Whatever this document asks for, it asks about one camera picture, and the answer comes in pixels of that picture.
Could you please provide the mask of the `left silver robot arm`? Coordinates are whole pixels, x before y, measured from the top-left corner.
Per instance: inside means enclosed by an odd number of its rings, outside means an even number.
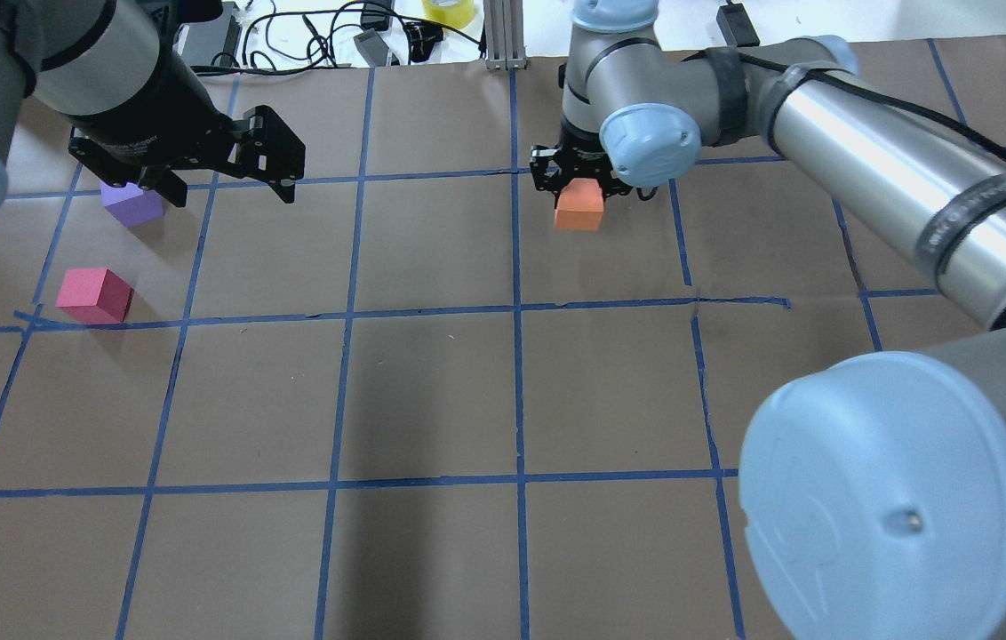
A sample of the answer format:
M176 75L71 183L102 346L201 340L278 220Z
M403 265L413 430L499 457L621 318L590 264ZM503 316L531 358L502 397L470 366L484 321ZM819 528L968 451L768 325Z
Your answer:
M110 186L136 185L185 206L181 170L250 178L287 204L304 143L274 109L219 111L175 52L179 25L222 14L219 1L0 1L0 207L27 97L76 130L68 153Z

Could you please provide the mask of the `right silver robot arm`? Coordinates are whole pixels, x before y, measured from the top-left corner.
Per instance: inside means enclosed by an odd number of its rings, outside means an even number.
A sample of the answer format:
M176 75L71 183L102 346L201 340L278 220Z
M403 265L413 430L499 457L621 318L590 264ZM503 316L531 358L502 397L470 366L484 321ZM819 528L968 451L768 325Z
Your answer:
M577 1L538 190L625 195L759 135L983 332L788 382L754 411L739 503L798 639L1006 639L1006 149L859 77L837 36L673 62L656 1Z

